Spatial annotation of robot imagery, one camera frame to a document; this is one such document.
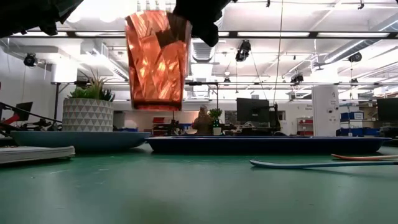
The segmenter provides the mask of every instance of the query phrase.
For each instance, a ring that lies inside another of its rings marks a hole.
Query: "green table surface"
[[[0,168],[0,223],[396,223],[398,167],[253,169],[328,155],[76,156]],[[383,154],[398,149],[383,147]]]

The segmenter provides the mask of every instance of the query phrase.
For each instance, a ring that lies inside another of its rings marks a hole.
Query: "potted plant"
[[[221,114],[223,114],[223,110],[219,108],[209,110],[209,115],[213,120],[213,135],[221,135],[221,127],[220,127]]]
[[[62,131],[113,131],[114,93],[104,90],[105,78],[89,78],[90,85],[76,87],[63,101]]]

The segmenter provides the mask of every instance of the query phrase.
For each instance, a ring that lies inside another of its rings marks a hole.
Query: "black monitor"
[[[378,99],[379,121],[398,121],[398,98]]]
[[[252,122],[269,122],[269,101],[257,99],[236,99],[236,111],[238,112],[237,120],[241,123],[247,121]]]
[[[30,112],[32,109],[32,105],[33,102],[19,103],[17,104],[16,108]],[[24,111],[14,110],[14,114],[18,114],[19,116],[18,121],[27,121],[29,119],[29,113],[26,113]]]

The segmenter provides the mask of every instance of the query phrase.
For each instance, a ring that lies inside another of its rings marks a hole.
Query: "blue plate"
[[[66,147],[76,152],[120,151],[140,146],[150,133],[139,132],[74,132],[13,131],[11,136],[20,146]]]
[[[370,153],[389,138],[306,136],[172,136],[147,138],[155,152]]]

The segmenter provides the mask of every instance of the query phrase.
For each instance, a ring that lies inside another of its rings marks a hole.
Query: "ceiling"
[[[397,14],[398,4],[394,0],[364,0],[364,7],[358,10],[359,0],[239,0],[230,3],[224,10],[220,31],[369,31],[372,27]],[[123,17],[134,11],[158,9],[160,6],[172,10],[175,0],[128,1],[128,0],[85,0],[59,29],[65,30],[124,30]],[[12,44],[57,46],[71,57],[77,59],[83,67],[98,72],[99,75],[113,75],[102,63],[90,60],[81,49],[83,39],[12,39]],[[128,71],[126,41],[124,39],[90,39],[96,45],[104,43],[112,59],[120,68]],[[215,47],[211,59],[211,73],[206,74],[207,81],[222,82],[224,73],[229,72],[231,81],[235,82],[289,82],[293,69],[300,66],[304,82],[348,82],[351,77],[358,77],[359,82],[377,82],[398,79],[398,67],[394,64],[387,71],[381,70],[370,74],[383,66],[396,63],[398,40],[382,40],[363,50],[363,59],[358,63],[340,60],[324,66],[322,72],[311,69],[311,60],[316,55],[326,55],[351,40],[341,39],[249,39],[252,52],[244,62],[236,62],[234,57],[241,39],[223,39]],[[244,86],[243,89],[255,89],[258,86]]]

